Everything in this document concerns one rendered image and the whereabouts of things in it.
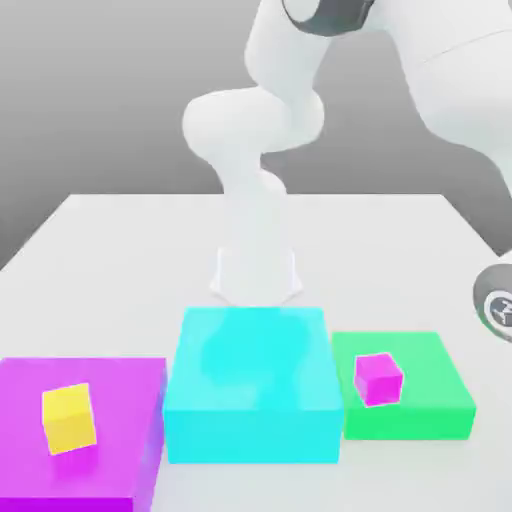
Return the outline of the small magenta cube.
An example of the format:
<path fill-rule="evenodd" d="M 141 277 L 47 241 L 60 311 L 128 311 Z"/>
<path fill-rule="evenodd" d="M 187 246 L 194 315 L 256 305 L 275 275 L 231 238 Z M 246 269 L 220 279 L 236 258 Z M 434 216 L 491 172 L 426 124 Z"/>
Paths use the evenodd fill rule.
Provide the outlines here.
<path fill-rule="evenodd" d="M 365 407 L 396 404 L 401 399 L 404 372 L 389 352 L 357 355 L 353 383 Z"/>

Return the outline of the small yellow cube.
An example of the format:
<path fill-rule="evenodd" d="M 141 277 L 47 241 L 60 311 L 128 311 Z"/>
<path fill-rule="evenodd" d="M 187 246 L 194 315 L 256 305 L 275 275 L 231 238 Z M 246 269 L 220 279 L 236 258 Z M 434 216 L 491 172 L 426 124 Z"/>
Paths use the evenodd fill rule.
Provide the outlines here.
<path fill-rule="evenodd" d="M 42 392 L 42 425 L 49 453 L 68 453 L 97 444 L 88 383 Z"/>

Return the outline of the large cyan box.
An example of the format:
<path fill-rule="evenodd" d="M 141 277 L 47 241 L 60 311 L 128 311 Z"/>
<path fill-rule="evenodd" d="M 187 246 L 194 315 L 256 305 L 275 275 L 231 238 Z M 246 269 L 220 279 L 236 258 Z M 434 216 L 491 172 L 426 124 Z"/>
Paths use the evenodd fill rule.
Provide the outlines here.
<path fill-rule="evenodd" d="M 163 418 L 184 464 L 335 463 L 344 407 L 318 307 L 189 307 Z"/>

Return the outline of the large magenta box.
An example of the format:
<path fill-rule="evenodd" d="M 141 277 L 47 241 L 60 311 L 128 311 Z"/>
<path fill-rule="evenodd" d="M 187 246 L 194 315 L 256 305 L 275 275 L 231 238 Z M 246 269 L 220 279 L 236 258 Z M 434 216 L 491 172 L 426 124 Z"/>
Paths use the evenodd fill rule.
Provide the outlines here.
<path fill-rule="evenodd" d="M 0 361 L 0 512 L 151 512 L 163 446 L 162 358 Z M 51 455 L 42 394 L 86 382 L 94 446 Z"/>

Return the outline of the large green box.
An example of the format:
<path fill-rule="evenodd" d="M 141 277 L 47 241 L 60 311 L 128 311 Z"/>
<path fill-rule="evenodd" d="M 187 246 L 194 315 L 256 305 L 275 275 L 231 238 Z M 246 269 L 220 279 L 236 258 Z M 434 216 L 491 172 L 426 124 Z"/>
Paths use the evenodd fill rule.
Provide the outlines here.
<path fill-rule="evenodd" d="M 332 350 L 344 402 L 346 440 L 466 440 L 475 402 L 432 331 L 338 331 Z M 354 385 L 358 356 L 388 353 L 404 373 L 400 401 L 367 407 Z"/>

